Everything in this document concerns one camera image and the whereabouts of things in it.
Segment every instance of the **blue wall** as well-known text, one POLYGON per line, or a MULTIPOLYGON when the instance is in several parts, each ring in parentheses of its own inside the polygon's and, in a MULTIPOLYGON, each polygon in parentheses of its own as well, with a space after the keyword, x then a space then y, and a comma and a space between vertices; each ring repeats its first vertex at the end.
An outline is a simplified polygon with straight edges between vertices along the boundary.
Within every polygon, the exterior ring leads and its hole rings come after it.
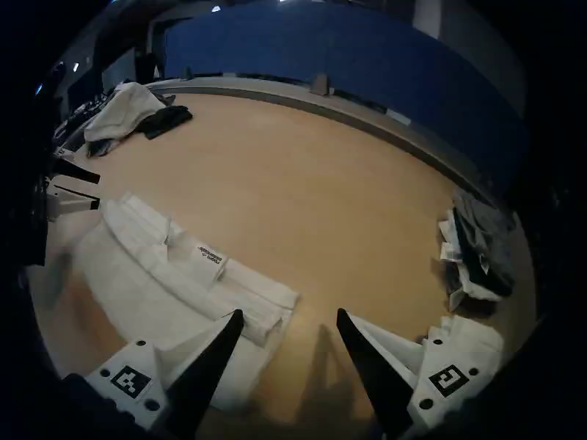
POLYGON ((394 109, 469 157, 497 193, 528 148, 522 121, 466 60, 379 12, 303 0, 257 1, 166 33, 166 76, 259 73, 330 85, 394 109))

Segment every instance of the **wooden table surface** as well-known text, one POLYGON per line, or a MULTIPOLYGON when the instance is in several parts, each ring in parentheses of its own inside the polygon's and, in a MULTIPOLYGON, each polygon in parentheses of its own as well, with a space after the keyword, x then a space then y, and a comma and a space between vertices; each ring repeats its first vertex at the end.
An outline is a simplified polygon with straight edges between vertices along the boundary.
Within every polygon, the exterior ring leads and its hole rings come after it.
MULTIPOLYGON (((103 158, 76 160, 101 174, 98 188, 125 191, 193 235, 300 293, 249 408, 211 409, 200 438, 354 439, 372 409, 335 325, 343 307, 411 340, 449 315, 440 277, 437 221, 455 184, 408 153, 314 114, 243 98, 178 95, 194 119, 147 140, 133 135, 103 158)), ((48 261, 32 293, 61 374, 95 369, 125 342, 71 267, 76 241, 99 213, 50 228, 48 261)), ((515 294, 487 322, 515 351, 535 321, 531 260, 514 234, 515 294)))

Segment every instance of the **gray cloth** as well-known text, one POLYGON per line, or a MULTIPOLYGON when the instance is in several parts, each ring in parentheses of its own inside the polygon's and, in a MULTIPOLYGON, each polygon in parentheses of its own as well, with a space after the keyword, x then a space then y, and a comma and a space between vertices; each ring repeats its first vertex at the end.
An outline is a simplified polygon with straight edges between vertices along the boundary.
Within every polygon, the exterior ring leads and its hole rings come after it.
POLYGON ((514 268, 508 245, 508 218, 464 191, 455 191, 453 201, 471 247, 486 258, 494 273, 511 287, 514 268))
POLYGON ((147 87, 138 83, 121 84, 114 97, 85 128, 84 138, 86 142, 121 139, 132 133, 144 118, 164 108, 165 104, 147 87))

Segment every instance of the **white towel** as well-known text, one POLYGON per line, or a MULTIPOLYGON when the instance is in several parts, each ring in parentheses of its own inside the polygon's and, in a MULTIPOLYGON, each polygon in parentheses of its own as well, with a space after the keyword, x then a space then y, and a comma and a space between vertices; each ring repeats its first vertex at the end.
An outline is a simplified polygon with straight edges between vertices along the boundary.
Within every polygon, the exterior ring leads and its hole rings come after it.
MULTIPOLYGON (((104 206, 105 220, 75 252, 96 301, 121 336, 149 339, 160 349, 198 333, 219 313, 242 308, 248 337, 239 339, 211 401, 222 410, 240 408, 279 345, 298 294, 232 260, 206 290, 173 267, 173 259, 149 249, 148 240, 157 246, 165 235, 164 216, 130 195, 104 206)), ((185 233, 176 223, 170 229, 171 235, 185 233)))
POLYGON ((132 133, 147 116, 165 105, 150 90, 138 83, 121 84, 116 95, 84 129, 86 142, 121 139, 132 133))

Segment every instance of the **pile of clothes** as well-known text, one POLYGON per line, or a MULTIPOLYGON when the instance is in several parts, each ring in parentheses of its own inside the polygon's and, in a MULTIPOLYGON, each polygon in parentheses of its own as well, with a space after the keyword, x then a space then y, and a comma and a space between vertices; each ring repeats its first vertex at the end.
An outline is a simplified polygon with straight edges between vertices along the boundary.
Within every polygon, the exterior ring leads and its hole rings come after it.
POLYGON ((112 151, 132 133, 154 139, 193 116, 185 106, 173 106, 175 96, 153 94, 138 83, 119 84, 108 103, 85 128, 88 156, 112 151))
POLYGON ((513 224, 501 211, 464 191, 455 193, 453 203, 447 220, 438 224, 445 240, 440 259, 445 262, 449 310, 467 305, 489 314, 514 287, 508 246, 513 224))

